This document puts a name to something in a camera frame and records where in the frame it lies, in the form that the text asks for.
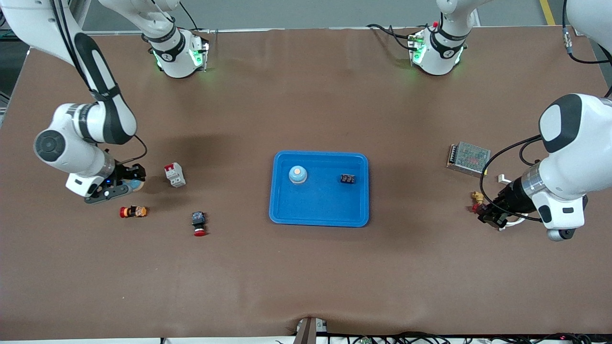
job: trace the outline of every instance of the black electronic component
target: black electronic component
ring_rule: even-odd
[[[194,236],[206,235],[206,214],[201,211],[192,213],[192,226]]]
[[[340,176],[340,182],[345,184],[355,184],[355,176],[352,174],[343,174]]]

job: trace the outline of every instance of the brown table surface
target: brown table surface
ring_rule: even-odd
[[[450,144],[496,152],[536,134],[558,97],[605,93],[560,36],[475,29],[463,62],[432,77],[379,32],[219,34],[209,71],[184,80],[160,73],[138,36],[96,37],[149,154],[142,191],[95,206],[32,151],[58,105],[91,101],[71,66],[33,51],[0,132],[0,338],[282,335],[305,316],[357,334],[612,332],[610,190],[554,243],[538,223],[478,222],[478,180],[445,168]],[[574,44],[592,58],[586,39]],[[534,146],[527,158],[542,158]],[[136,140],[110,149],[141,152]],[[273,224],[284,149],[365,154],[370,223]],[[185,187],[166,182],[171,162]],[[486,187],[525,168],[510,152]],[[120,219],[131,204],[150,215]],[[209,214],[208,236],[193,236],[194,211]]]

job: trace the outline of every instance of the wire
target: wire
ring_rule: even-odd
[[[155,0],[151,0],[151,2],[153,2],[153,5],[155,6],[155,8],[159,11],[159,13],[161,13],[163,15],[164,18],[166,18],[170,23],[174,24],[175,20],[172,20],[172,19],[166,17],[165,12],[162,11],[161,8],[159,8],[159,6],[155,3]]]
[[[486,199],[486,200],[487,200],[489,203],[491,203],[491,204],[492,204],[494,207],[498,208],[499,210],[501,210],[501,211],[503,211],[503,212],[506,212],[506,213],[508,213],[508,214],[510,214],[510,215],[514,215],[514,216],[516,216],[516,217],[521,217],[522,219],[526,219],[526,220],[530,220],[530,221],[536,221],[536,222],[542,222],[542,219],[538,219],[538,218],[536,218],[536,217],[530,217],[530,216],[525,216],[525,215],[517,214],[516,212],[511,212],[511,211],[506,210],[506,209],[504,209],[504,208],[502,208],[502,207],[498,206],[497,204],[495,204],[493,201],[491,201],[491,198],[489,198],[489,196],[487,196],[487,193],[485,192],[485,189],[484,189],[484,187],[482,186],[482,182],[483,182],[484,177],[485,177],[485,173],[484,173],[484,172],[487,170],[487,168],[489,167],[489,165],[491,165],[491,163],[493,162],[493,160],[495,160],[495,158],[499,157],[501,154],[503,154],[503,153],[505,153],[505,152],[507,152],[507,151],[511,150],[511,149],[512,149],[512,148],[514,148],[514,147],[518,147],[518,146],[520,146],[521,144],[525,144],[525,143],[527,143],[527,142],[529,142],[529,141],[535,140],[535,139],[537,139],[539,136],[540,136],[540,135],[536,135],[536,136],[534,136],[534,137],[530,137],[530,138],[525,139],[525,140],[523,140],[523,141],[521,141],[521,142],[517,142],[517,143],[515,143],[515,144],[512,144],[512,145],[510,145],[510,146],[508,146],[508,147],[506,147],[506,148],[502,149],[501,151],[497,152],[497,153],[496,153],[494,156],[492,156],[492,157],[491,157],[491,159],[489,159],[489,161],[487,161],[487,163],[485,164],[484,168],[482,169],[483,173],[481,173],[481,174],[480,174],[480,192],[482,193],[482,195],[485,197],[485,199]]]
[[[565,23],[565,18],[566,18],[566,16],[567,16],[567,0],[563,0],[563,13],[562,13],[562,15],[561,15],[561,26],[563,27],[563,29],[567,29],[567,25],[566,25],[566,23]],[[572,58],[574,61],[576,61],[576,62],[580,62],[580,63],[583,63],[583,64],[601,64],[601,63],[608,63],[608,62],[612,63],[612,60],[610,60],[610,57],[608,57],[608,60],[607,60],[607,61],[584,61],[584,60],[581,60],[581,59],[576,58],[576,57],[573,55],[573,53],[571,53],[571,52],[569,52],[569,51],[568,51],[568,53],[567,53],[567,54],[568,54],[568,55],[570,56],[570,58]]]
[[[610,65],[612,65],[612,55],[610,55],[610,52],[608,50],[604,49],[601,45],[599,47],[602,49],[603,54],[608,58],[608,60],[610,62]],[[610,88],[608,89],[608,92],[603,97],[604,98],[608,98],[611,94],[612,94],[612,85],[610,85]]]
[[[377,29],[380,29],[382,32],[386,33],[387,35],[394,36],[394,34],[391,33],[391,31],[385,29],[384,27],[378,24],[370,24],[370,25],[366,25],[365,27],[366,28],[377,28]],[[408,39],[408,36],[404,36],[404,35],[395,34],[395,36],[397,36],[398,38]]]
[[[13,31],[8,30],[8,31],[7,31],[5,34],[1,34],[1,35],[0,35],[0,38],[5,38],[5,37],[7,37],[7,36],[11,35],[12,33],[13,33]]]
[[[378,24],[370,24],[370,25],[366,25],[367,28],[378,28],[380,29],[382,32],[386,33],[387,35],[391,35],[393,36],[393,38],[395,38],[395,41],[401,45],[402,48],[409,50],[409,51],[416,51],[416,48],[413,47],[409,47],[407,45],[404,45],[403,43],[400,42],[400,38],[401,39],[408,39],[408,36],[405,35],[398,35],[395,33],[395,31],[393,30],[393,26],[389,25],[388,29],[385,29],[384,27],[378,25]]]
[[[515,338],[508,338],[503,335],[496,335],[495,337],[489,338],[489,340],[491,342],[493,340],[503,340],[506,343],[511,343],[511,344],[533,344],[529,339],[525,337],[521,337],[521,336],[516,336]]]
[[[185,13],[187,14],[187,16],[189,17],[189,19],[192,21],[193,23],[193,29],[194,30],[199,30],[198,26],[195,24],[195,20],[193,20],[193,17],[191,16],[191,14],[189,14],[189,11],[185,8],[185,5],[183,5],[182,2],[180,2],[181,7],[183,8],[183,11],[185,11]]]
[[[140,158],[144,157],[145,155],[147,155],[147,152],[149,152],[149,149],[147,148],[147,145],[146,145],[146,144],[145,144],[145,143],[144,143],[144,142],[143,142],[143,141],[140,139],[140,137],[138,137],[138,135],[134,135],[134,137],[135,137],[135,138],[136,138],[138,141],[140,141],[140,143],[143,145],[143,147],[144,147],[144,153],[142,153],[141,155],[139,155],[139,156],[137,156],[137,157],[135,157],[135,158],[127,159],[127,160],[125,160],[125,161],[120,162],[120,164],[121,164],[121,165],[123,165],[123,164],[125,164],[125,163],[132,162],[132,161],[136,161],[136,160],[138,160],[138,159],[140,159]]]
[[[518,158],[521,159],[521,161],[523,162],[523,164],[527,165],[527,166],[533,166],[536,163],[538,163],[538,160],[536,160],[534,163],[528,162],[527,160],[525,160],[525,158],[523,157],[523,151],[525,150],[525,148],[527,148],[527,146],[529,146],[530,144],[534,143],[534,142],[538,142],[541,141],[542,137],[538,137],[537,139],[527,142],[523,145],[523,147],[521,147],[521,149],[518,151]]]
[[[393,35],[393,37],[395,38],[395,41],[396,41],[396,42],[397,42],[399,45],[401,45],[401,47],[402,47],[402,48],[404,48],[404,49],[406,49],[406,50],[410,50],[410,51],[416,51],[416,48],[412,48],[412,47],[409,47],[409,46],[407,46],[407,45],[403,45],[403,44],[400,42],[400,40],[399,40],[398,36],[395,34],[395,31],[393,31],[393,26],[389,25],[389,31],[391,31],[391,34],[392,34],[392,35]]]
[[[514,222],[507,222],[506,225],[504,226],[504,229],[506,229],[508,227],[516,226],[517,224],[519,224],[519,223],[521,223],[523,221],[525,221],[525,219],[520,218],[520,219],[518,219],[518,220],[516,220]]]
[[[555,333],[555,334],[549,334],[546,337],[542,338],[542,339],[538,339],[536,341],[534,341],[532,344],[538,344],[544,340],[550,339],[550,338],[554,338],[555,340],[571,340],[573,344],[591,344],[591,338],[589,338],[588,335],[585,334],[573,334],[573,333]]]
[[[81,77],[81,79],[83,79],[83,81],[85,82],[85,85],[87,85],[88,89],[91,91],[87,78],[85,77],[83,69],[81,68],[81,64],[78,61],[74,46],[72,45],[72,38],[70,36],[70,31],[68,30],[68,24],[66,22],[64,8],[61,5],[61,2],[60,2],[59,10],[56,4],[56,0],[50,0],[50,2],[51,2],[51,8],[53,9],[53,15],[55,16],[55,21],[58,24],[58,31],[60,35],[62,36],[62,40],[64,41],[64,45],[66,47],[66,50],[68,51],[68,55],[70,56],[70,59],[72,60],[72,63],[74,64],[79,76]],[[59,13],[62,14],[61,22],[60,22]]]

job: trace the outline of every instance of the metal mesh cover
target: metal mesh cover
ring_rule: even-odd
[[[457,153],[455,154],[455,165],[482,173],[490,156],[491,151],[488,149],[480,148],[465,142],[459,142]]]

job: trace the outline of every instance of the yellow floor line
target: yellow floor line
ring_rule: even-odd
[[[546,18],[546,24],[555,25],[553,12],[550,10],[548,0],[540,0],[540,6],[542,6],[542,11],[544,12],[544,18]]]

